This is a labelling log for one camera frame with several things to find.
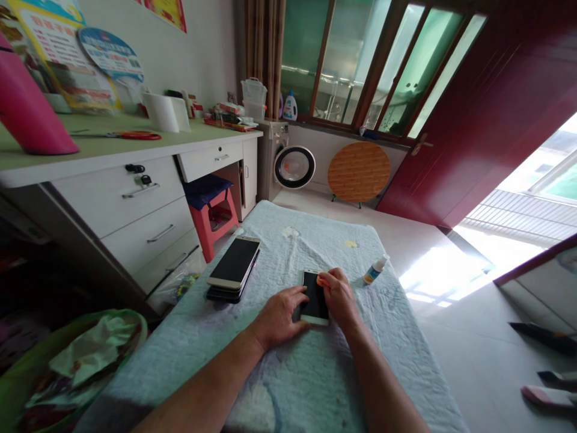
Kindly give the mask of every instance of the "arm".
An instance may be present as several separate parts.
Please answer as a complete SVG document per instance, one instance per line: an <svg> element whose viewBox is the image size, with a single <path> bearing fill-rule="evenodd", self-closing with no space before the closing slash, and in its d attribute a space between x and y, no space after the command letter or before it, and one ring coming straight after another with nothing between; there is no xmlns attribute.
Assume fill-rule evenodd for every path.
<svg viewBox="0 0 577 433"><path fill-rule="evenodd" d="M268 300L257 318L226 348L158 406L133 433L219 432L240 388L264 353L310 327L292 314L308 302L305 287L284 289Z"/></svg>
<svg viewBox="0 0 577 433"><path fill-rule="evenodd" d="M341 327L361 382L369 431L430 432L395 377L356 308L355 296L341 268L321 272L326 304Z"/></svg>

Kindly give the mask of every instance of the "red stool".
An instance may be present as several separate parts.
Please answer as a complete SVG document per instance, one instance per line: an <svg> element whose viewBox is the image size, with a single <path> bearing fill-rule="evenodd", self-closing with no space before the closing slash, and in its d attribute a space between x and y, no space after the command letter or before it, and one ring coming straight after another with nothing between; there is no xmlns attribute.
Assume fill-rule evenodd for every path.
<svg viewBox="0 0 577 433"><path fill-rule="evenodd" d="M230 207L230 221L227 221L222 227L219 227L213 232L210 228L210 209L225 200ZM210 263L212 259L215 258L215 242L223 237L223 235L228 232L232 226L239 227L239 219L236 215L236 210L234 209L232 194L230 194L228 189L225 189L219 195L213 198L210 203L205 205L201 210L196 210L190 205L188 207L191 210L192 220L194 221L194 227L196 228L198 238L200 239L200 245L203 247L204 260L206 260L207 263Z"/></svg>

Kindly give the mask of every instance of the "pink thermos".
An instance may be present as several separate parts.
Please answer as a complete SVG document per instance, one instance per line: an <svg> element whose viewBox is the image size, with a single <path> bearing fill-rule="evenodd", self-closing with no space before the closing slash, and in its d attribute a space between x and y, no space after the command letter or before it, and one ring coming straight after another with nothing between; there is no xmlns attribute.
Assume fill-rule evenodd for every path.
<svg viewBox="0 0 577 433"><path fill-rule="evenodd" d="M65 155L80 151L0 32L0 120L27 153Z"/></svg>

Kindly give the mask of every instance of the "desk drawer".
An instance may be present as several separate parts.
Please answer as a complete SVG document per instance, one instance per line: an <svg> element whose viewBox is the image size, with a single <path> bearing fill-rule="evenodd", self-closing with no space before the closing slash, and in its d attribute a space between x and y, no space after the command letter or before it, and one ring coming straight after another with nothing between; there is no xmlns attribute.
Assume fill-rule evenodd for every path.
<svg viewBox="0 0 577 433"><path fill-rule="evenodd" d="M185 182L212 173L242 159L242 141L206 147L178 155Z"/></svg>
<svg viewBox="0 0 577 433"><path fill-rule="evenodd" d="M102 243L132 275L193 227L182 197L108 235Z"/></svg>
<svg viewBox="0 0 577 433"><path fill-rule="evenodd" d="M56 180L52 184L102 239L185 194L171 156L138 165L144 166L144 173L130 173L122 166ZM144 188L140 182L143 174L159 186Z"/></svg>
<svg viewBox="0 0 577 433"><path fill-rule="evenodd" d="M170 247L160 253L157 257L148 262L136 274L132 275L141 289L147 295L164 278L172 272L180 262L198 245L195 251L200 253L200 241L197 231L192 229Z"/></svg>

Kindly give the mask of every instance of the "round wooden table top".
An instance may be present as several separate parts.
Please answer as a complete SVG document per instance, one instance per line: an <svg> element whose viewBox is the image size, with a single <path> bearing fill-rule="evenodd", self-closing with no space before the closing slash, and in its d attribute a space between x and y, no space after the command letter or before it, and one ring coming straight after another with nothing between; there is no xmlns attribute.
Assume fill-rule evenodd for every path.
<svg viewBox="0 0 577 433"><path fill-rule="evenodd" d="M329 166L329 186L341 200L361 203L385 187L391 163L375 143L359 141L342 148Z"/></svg>

